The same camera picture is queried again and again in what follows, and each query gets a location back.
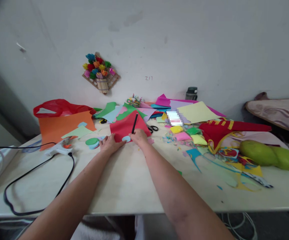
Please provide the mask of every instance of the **black pencil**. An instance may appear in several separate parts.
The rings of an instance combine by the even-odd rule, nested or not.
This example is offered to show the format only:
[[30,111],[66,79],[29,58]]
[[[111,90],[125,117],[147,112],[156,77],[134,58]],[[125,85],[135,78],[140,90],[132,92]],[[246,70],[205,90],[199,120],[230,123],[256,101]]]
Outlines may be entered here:
[[135,128],[135,124],[137,122],[137,118],[138,118],[138,114],[135,115],[134,124],[133,124],[132,132],[131,132],[132,134],[134,134],[134,128]]

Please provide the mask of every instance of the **mango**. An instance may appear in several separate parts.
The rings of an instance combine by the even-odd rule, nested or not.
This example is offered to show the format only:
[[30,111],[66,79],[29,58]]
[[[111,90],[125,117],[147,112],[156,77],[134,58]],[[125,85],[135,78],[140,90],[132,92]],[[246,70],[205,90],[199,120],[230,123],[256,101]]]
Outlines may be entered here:
[[240,144],[240,152],[260,166],[276,166],[279,164],[279,160],[274,151],[269,146],[257,141],[242,141]]
[[278,158],[278,168],[289,170],[289,150],[282,147],[273,147],[270,148],[274,151],[275,155]]

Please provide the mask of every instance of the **orange paper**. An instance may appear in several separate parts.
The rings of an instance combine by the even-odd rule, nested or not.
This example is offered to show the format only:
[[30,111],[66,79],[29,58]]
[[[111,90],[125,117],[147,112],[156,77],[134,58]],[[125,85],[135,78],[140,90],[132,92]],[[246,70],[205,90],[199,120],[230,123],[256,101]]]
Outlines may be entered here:
[[[50,118],[39,118],[40,131],[42,135],[42,144],[49,142],[58,143],[62,140],[62,136],[78,128],[81,122],[85,122],[87,129],[91,131],[97,130],[94,127],[92,115],[90,111],[72,114],[64,117],[50,117]],[[42,146],[40,151],[45,150],[54,146],[48,144]]]

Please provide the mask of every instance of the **table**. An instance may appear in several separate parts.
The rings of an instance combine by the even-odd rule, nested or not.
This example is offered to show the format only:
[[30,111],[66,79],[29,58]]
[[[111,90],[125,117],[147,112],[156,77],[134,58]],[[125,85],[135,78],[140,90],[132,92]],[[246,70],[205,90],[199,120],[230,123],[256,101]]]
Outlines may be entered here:
[[[263,167],[264,178],[274,188],[263,188],[258,192],[234,189],[203,172],[200,173],[190,157],[184,157],[182,151],[190,147],[161,140],[169,129],[150,119],[149,125],[155,125],[159,131],[153,132],[153,146],[179,171],[194,190],[215,212],[251,212],[251,211],[289,211],[289,171],[276,167]],[[91,137],[110,134],[109,124],[95,123],[99,133],[92,133],[74,139],[76,166],[69,180],[71,182],[100,151],[90,150],[85,141]],[[23,146],[39,140],[37,136]],[[3,202],[3,191],[8,183],[21,176],[34,166],[46,160],[43,152],[16,154],[0,177],[0,217],[15,217]],[[203,165],[203,157],[196,158]],[[8,189],[8,198],[18,212],[28,212],[45,208],[55,197],[72,167],[72,159],[61,154],[39,167]],[[145,158],[138,146],[131,142],[116,152],[108,162],[100,179],[95,197],[88,209],[93,215],[122,215],[163,213],[162,205],[150,177]]]

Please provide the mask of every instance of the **red plastic bag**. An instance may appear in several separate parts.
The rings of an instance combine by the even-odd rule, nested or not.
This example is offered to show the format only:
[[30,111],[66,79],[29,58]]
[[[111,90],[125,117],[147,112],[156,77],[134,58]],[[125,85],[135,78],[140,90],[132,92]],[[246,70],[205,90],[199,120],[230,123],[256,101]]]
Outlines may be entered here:
[[[40,108],[45,108],[55,113],[38,113]],[[54,99],[54,100],[50,100],[45,103],[42,103],[39,106],[36,106],[33,109],[33,114],[37,118],[44,118],[44,117],[59,117],[59,116],[64,116],[64,115],[72,115],[75,113],[80,113],[80,112],[85,112],[85,111],[90,111],[91,115],[96,113],[96,111],[91,107],[88,107],[85,105],[72,104],[64,99]]]

